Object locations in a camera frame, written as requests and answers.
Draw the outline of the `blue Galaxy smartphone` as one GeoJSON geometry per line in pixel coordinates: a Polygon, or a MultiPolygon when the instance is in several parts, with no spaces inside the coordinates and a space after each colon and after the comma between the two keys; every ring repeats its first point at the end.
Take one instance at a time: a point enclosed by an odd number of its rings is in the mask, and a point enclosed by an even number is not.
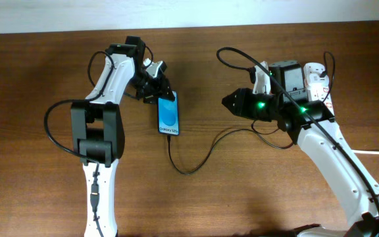
{"type": "Polygon", "coordinates": [[[162,134],[178,136],[179,113],[178,113],[178,96],[175,91],[172,92],[175,100],[158,99],[158,129],[162,134]]]}

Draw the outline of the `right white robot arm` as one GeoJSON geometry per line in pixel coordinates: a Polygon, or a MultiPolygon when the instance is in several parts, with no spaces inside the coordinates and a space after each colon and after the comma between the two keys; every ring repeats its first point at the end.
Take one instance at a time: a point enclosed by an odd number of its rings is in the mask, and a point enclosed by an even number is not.
{"type": "Polygon", "coordinates": [[[333,111],[321,97],[312,97],[312,82],[328,84],[323,65],[262,62],[249,73],[254,87],[238,88],[224,97],[222,104],[239,117],[275,120],[318,167],[349,225],[348,230],[339,231],[308,224],[272,231],[270,236],[379,236],[379,184],[347,144],[333,111]]]}

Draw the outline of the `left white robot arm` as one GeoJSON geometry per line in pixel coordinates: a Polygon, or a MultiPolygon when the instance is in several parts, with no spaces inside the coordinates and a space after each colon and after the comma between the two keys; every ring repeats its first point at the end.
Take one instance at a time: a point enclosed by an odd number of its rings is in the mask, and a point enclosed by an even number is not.
{"type": "Polygon", "coordinates": [[[87,189],[85,236],[117,236],[114,182],[124,153],[125,135],[120,102],[127,85],[144,103],[175,101],[164,75],[166,64],[144,57],[147,46],[137,36],[111,44],[105,51],[103,69],[93,91],[70,108],[74,151],[83,164],[87,189]]]}

